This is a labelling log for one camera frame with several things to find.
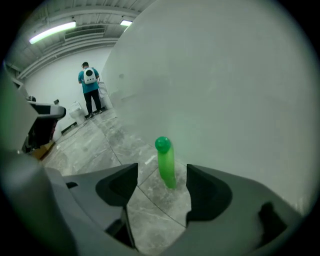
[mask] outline black pants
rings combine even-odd
[[[99,90],[92,90],[89,91],[87,93],[84,93],[84,99],[85,99],[85,103],[86,103],[86,109],[88,110],[88,113],[91,114],[92,113],[92,104],[91,104],[91,96],[94,100],[95,103],[95,107],[96,110],[101,110],[101,103],[100,103],[100,99],[99,99]]]

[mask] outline ceiling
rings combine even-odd
[[[113,46],[133,21],[155,0],[47,0],[22,26],[5,64],[14,82],[23,81],[46,65],[70,54]],[[71,21],[76,28],[48,36],[35,44],[29,39]]]

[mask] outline fluorescent light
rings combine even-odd
[[[72,22],[69,22],[69,23],[66,23],[66,24],[63,24],[63,25],[60,25],[60,26],[56,26],[56,27],[53,27],[53,28],[50,28],[38,35],[36,35],[35,37],[32,37],[29,42],[30,44],[34,44],[38,41],[40,41],[41,39],[44,39],[48,36],[51,36],[55,33],[58,33],[60,31],[64,31],[64,30],[68,30],[68,29],[72,29],[72,28],[75,28],[76,27],[76,22],[75,21],[72,21]]]
[[[129,27],[131,24],[132,24],[132,21],[129,21],[129,20],[123,20],[120,23],[120,25],[127,26],[127,27]]]

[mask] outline green object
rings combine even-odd
[[[167,137],[159,137],[155,140],[155,148],[158,150],[158,165],[160,176],[169,189],[177,186],[175,177],[175,156],[171,141]]]

